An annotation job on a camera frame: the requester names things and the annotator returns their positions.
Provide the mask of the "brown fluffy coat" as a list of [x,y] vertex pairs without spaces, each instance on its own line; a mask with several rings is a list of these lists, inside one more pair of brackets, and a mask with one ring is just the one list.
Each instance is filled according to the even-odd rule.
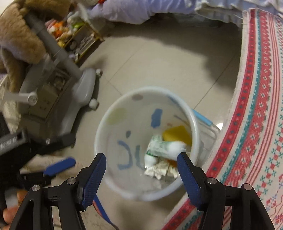
[[35,11],[54,19],[67,16],[71,1],[13,1],[1,14],[1,73],[9,78],[9,90],[19,92],[26,64],[38,64],[46,54],[43,42],[24,16]]

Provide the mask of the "yellow sponge pad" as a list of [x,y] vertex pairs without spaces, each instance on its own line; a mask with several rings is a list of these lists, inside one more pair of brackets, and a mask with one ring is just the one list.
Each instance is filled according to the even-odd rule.
[[167,129],[162,134],[164,141],[182,141],[187,146],[192,146],[192,136],[184,126],[176,126]]

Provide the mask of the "grey chair base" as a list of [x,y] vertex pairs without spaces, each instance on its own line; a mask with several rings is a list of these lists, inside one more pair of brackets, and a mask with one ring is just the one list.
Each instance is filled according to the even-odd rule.
[[18,121],[15,116],[8,116],[7,122],[27,128],[36,137],[69,134],[81,108],[97,109],[99,102],[93,98],[93,92],[102,72],[93,68],[80,70],[42,20],[32,12],[24,19],[48,53],[29,68],[18,93],[3,90],[1,111],[10,111],[10,104],[14,103],[21,118]]

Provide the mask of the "white tissue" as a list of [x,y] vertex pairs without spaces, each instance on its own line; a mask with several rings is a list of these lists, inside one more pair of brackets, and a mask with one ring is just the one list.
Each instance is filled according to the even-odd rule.
[[145,170],[144,175],[161,180],[164,178],[178,178],[180,176],[177,167],[174,167],[169,162],[159,162],[158,164],[149,167]]

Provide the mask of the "large white yogurt bottle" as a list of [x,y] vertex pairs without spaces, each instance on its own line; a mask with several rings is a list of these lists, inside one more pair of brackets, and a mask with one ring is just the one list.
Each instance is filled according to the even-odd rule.
[[177,160],[180,153],[187,151],[187,145],[182,141],[164,141],[164,151],[159,157]]

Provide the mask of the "white patterned trash bin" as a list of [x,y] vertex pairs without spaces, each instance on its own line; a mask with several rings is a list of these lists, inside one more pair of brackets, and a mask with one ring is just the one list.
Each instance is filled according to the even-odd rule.
[[94,141],[94,152],[106,156],[105,183],[123,198],[154,201],[174,193],[181,178],[144,174],[144,155],[152,136],[183,125],[192,136],[189,158],[197,163],[200,131],[194,111],[176,94],[158,86],[130,91],[106,111]]

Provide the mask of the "blue white quilt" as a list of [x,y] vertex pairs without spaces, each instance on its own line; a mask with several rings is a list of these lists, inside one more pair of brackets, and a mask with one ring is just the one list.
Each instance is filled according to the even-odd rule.
[[282,17],[282,1],[104,1],[89,9],[90,18],[142,24],[161,13],[197,14],[224,23],[242,24],[242,12],[261,9]]

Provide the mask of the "small white yogurt bottle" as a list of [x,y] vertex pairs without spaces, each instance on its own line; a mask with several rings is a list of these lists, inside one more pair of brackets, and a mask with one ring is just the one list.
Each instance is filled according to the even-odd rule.
[[164,142],[161,135],[153,135],[144,155],[145,168],[150,168],[158,163],[158,157],[164,151]]

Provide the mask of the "patterned bed sheet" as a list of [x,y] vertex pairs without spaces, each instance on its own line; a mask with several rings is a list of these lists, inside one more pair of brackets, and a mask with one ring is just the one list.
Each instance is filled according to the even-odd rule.
[[282,229],[282,18],[260,9],[243,16],[236,89],[202,169],[224,185],[251,184]]

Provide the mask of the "orange peel with stem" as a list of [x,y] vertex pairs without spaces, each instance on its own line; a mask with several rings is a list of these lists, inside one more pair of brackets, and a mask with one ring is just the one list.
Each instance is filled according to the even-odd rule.
[[169,164],[169,169],[176,169],[177,168],[177,161],[176,160],[167,159],[166,161]]

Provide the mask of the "shelf with toys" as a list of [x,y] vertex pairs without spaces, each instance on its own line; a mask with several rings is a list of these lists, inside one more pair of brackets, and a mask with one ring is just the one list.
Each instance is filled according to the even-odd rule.
[[75,63],[84,59],[97,43],[104,41],[90,21],[84,19],[78,11],[69,12],[61,21],[51,19],[45,22],[45,26],[57,44],[66,50]]

